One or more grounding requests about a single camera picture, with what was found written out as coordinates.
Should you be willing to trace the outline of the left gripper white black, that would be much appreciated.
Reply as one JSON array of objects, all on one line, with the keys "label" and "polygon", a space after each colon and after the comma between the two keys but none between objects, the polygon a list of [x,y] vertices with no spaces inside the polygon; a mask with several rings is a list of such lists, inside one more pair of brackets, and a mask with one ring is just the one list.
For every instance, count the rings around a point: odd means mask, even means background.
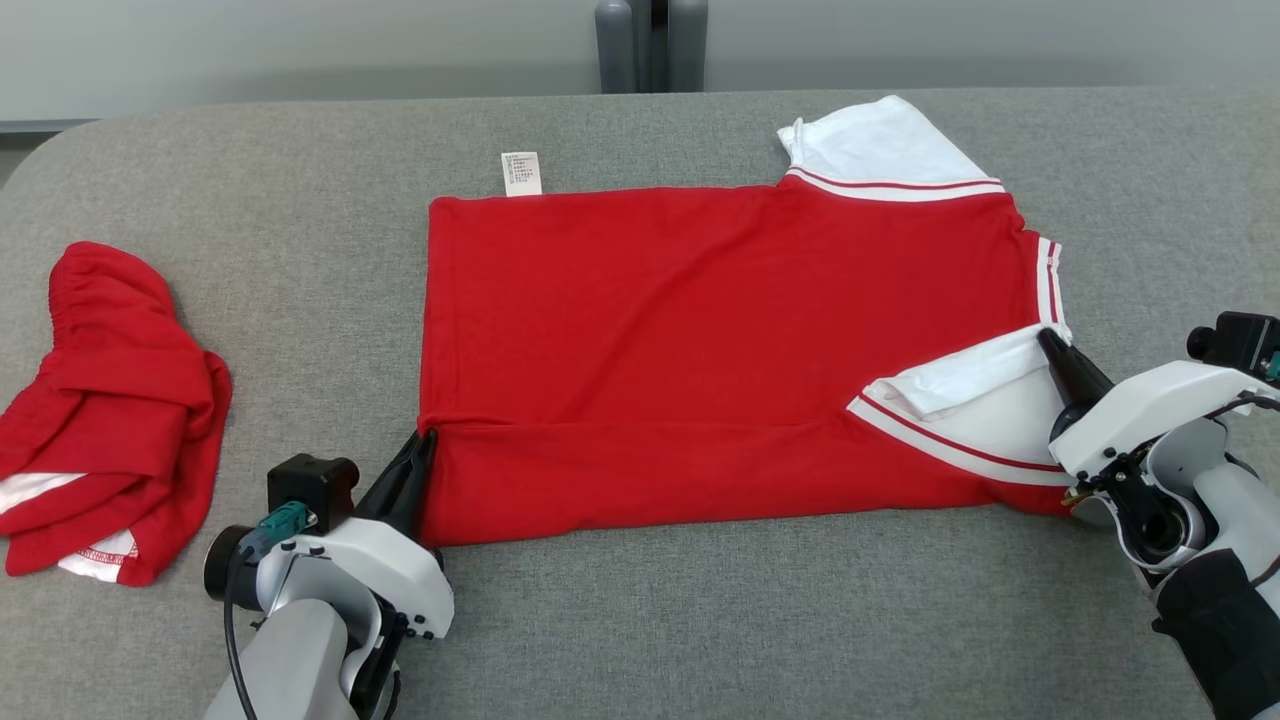
[{"label": "left gripper white black", "polygon": [[307,530],[256,551],[237,569],[236,579],[228,573],[251,529],[228,527],[206,552],[206,594],[264,614],[314,597],[333,605],[353,625],[362,623],[358,612],[370,596],[404,616],[412,634],[445,637],[454,620],[454,593],[439,559],[419,544],[426,542],[438,441],[435,428],[415,434],[356,503],[357,518],[326,534]]}]

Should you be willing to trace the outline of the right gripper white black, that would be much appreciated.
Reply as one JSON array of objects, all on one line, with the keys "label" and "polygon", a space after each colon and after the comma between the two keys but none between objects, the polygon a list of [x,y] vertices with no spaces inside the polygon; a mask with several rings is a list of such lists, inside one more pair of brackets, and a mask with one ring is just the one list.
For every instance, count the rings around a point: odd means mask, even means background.
[{"label": "right gripper white black", "polygon": [[1216,414],[1244,395],[1279,397],[1277,388],[1244,372],[1183,360],[1114,387],[1059,332],[1041,329],[1037,342],[1062,405],[1050,429],[1048,450],[1071,475],[1098,477],[1120,454]]}]

